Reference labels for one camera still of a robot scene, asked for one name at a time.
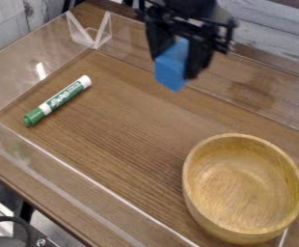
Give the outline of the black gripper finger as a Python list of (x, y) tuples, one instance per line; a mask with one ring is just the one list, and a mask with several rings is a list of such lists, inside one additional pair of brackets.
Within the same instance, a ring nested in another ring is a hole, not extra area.
[(201, 32), (187, 37), (188, 55), (184, 77), (195, 79), (199, 73), (208, 67), (214, 53), (212, 33)]
[(156, 59), (173, 45), (173, 33), (169, 25), (163, 21), (145, 17), (145, 35), (149, 47), (151, 58)]

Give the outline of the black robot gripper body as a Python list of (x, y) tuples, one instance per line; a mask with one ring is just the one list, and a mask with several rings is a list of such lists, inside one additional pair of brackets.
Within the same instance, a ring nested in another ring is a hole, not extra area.
[(234, 31), (239, 26), (232, 14), (218, 0), (137, 0), (137, 12), (169, 25), (173, 36), (184, 39), (201, 32), (212, 33), (214, 50), (228, 53), (234, 45)]

